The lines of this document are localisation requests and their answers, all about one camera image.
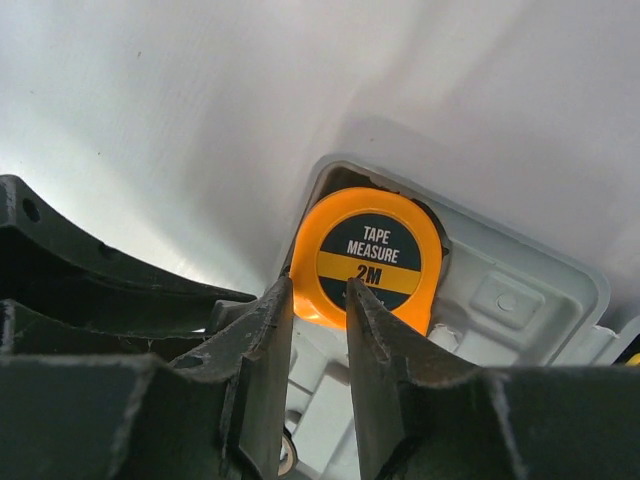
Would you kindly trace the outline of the screwdriver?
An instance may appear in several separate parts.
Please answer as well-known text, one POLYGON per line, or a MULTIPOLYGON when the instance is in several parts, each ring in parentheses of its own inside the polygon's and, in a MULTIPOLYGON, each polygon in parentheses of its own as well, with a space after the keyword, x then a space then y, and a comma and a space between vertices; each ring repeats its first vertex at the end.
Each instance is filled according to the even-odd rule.
POLYGON ((638 366, 640 364, 640 354, 633 355, 627 362, 627 366, 638 366))

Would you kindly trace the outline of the grey plastic tool case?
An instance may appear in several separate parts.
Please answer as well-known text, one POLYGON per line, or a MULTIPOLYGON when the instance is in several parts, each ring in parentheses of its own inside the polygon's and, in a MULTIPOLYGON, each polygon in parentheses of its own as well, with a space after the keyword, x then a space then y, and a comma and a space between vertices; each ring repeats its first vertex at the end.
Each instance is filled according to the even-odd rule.
MULTIPOLYGON (((606 364, 639 349, 639 307, 609 307, 605 277, 427 190, 335 156, 313 168, 310 202, 337 189, 380 187, 421 202, 445 257, 427 335, 483 365, 606 364)), ((356 437, 343 331, 294 322, 285 425, 294 478, 355 479, 356 437)))

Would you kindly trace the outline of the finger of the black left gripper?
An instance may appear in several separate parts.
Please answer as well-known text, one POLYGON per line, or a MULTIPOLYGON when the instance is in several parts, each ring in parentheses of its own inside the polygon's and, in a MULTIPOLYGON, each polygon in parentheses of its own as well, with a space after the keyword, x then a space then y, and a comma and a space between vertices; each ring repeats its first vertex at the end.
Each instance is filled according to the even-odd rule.
POLYGON ((1 302, 3 355, 139 355, 180 356, 207 341, 187 337, 143 338, 76 328, 11 300, 1 302))
POLYGON ((216 302, 255 298, 108 246, 15 175, 1 178, 1 297, 71 325, 204 325, 216 302))

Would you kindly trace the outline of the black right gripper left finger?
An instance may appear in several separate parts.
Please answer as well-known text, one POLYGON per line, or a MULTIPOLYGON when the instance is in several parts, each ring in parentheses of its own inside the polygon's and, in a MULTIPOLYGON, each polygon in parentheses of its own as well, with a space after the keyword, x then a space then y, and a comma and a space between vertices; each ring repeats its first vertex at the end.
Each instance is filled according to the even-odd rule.
POLYGON ((282 277, 171 362, 3 355, 5 479, 274 479, 292 339, 282 277))

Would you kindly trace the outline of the orange tape measure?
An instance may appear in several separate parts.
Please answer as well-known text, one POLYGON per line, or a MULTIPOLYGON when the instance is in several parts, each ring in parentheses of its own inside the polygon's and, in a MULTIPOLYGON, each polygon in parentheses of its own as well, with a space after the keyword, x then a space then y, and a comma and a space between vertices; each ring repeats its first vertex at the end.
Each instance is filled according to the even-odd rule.
POLYGON ((294 313, 325 327, 346 327, 347 283, 361 280, 396 317, 428 331, 443 269, 435 223, 397 193, 352 187, 319 201, 297 232, 289 276, 294 313))

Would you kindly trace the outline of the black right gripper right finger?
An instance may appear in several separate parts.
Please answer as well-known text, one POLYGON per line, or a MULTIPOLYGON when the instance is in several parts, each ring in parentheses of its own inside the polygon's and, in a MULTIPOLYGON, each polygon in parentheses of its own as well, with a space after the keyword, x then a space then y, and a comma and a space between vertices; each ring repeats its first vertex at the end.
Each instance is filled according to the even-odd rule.
POLYGON ((347 284, 347 340, 364 479, 635 479, 639 371, 481 367, 347 284))

